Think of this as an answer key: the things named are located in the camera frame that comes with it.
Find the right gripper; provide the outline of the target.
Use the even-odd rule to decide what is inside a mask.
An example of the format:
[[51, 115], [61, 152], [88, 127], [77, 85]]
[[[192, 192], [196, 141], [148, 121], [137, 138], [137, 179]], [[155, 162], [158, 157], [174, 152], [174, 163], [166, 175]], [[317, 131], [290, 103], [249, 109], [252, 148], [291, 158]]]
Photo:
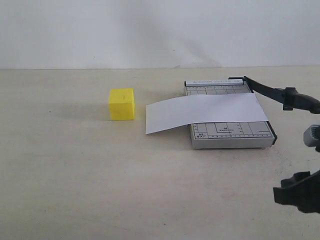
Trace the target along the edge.
[[[303, 143], [320, 151], [320, 125], [313, 124], [303, 133]], [[297, 172], [273, 188], [274, 202], [294, 206], [302, 213], [320, 212], [320, 172]]]

